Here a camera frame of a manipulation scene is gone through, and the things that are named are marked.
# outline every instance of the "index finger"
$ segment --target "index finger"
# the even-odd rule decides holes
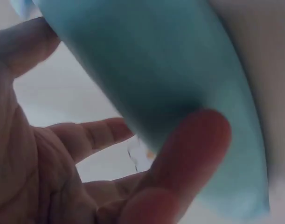
[[[15,77],[46,60],[60,40],[44,18],[0,30],[0,61]]]
[[[178,200],[181,217],[216,171],[230,140],[230,125],[218,112],[202,110],[189,115],[172,133],[132,196],[153,188],[167,191]]]

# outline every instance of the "hand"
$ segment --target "hand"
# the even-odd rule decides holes
[[[149,171],[81,183],[76,163],[132,133],[120,118],[29,125],[13,82],[59,42],[43,18],[0,31],[0,223],[177,223],[225,155],[228,122],[214,111],[191,114]]]

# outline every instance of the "blue object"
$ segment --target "blue object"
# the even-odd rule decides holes
[[[269,211],[264,143],[247,79],[205,0],[34,0],[129,127],[158,152],[200,107],[232,127],[224,162],[199,199],[226,217]]]
[[[23,19],[27,19],[35,5],[32,0],[10,0],[16,13]]]

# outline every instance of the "blue cloth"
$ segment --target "blue cloth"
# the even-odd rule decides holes
[[[205,0],[34,0],[155,153],[199,107],[223,113],[230,149],[198,195],[226,217],[269,212],[264,143],[235,49]]]
[[[32,0],[11,0],[11,4],[16,13],[23,19],[27,19],[35,7]]]

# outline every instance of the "finger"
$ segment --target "finger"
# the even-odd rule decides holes
[[[133,136],[122,118],[49,127],[62,141],[75,163]]]
[[[18,77],[46,60],[59,39],[44,18],[36,18],[0,31],[0,60]]]
[[[228,121],[212,110],[189,115],[171,134],[133,196],[148,188],[178,198],[180,216],[211,178],[231,140]]]
[[[144,175],[145,172],[133,174],[114,181],[87,182],[84,183],[84,187],[98,207],[101,207],[110,202],[126,199]]]
[[[139,192],[124,207],[118,224],[176,224],[179,200],[164,189]]]

